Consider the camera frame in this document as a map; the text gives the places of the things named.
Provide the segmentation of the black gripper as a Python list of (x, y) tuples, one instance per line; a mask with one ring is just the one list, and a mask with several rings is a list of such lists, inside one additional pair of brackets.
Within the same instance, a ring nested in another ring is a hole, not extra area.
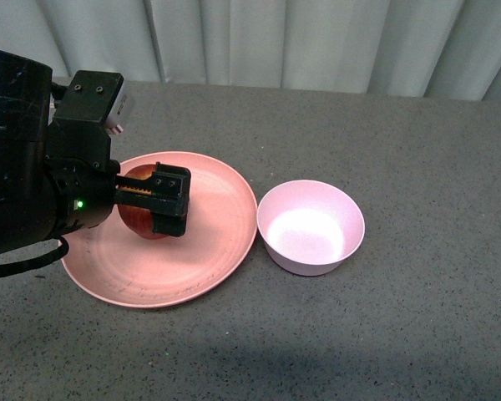
[(188, 169), (156, 162), (147, 179), (116, 178), (120, 167), (110, 159), (105, 123), (123, 85), (119, 73), (87, 70), (78, 71), (68, 86), (52, 84), (57, 106), (48, 127), (45, 165), (57, 199), (54, 229), (95, 227), (115, 203), (148, 209), (154, 233), (183, 236), (190, 203)]

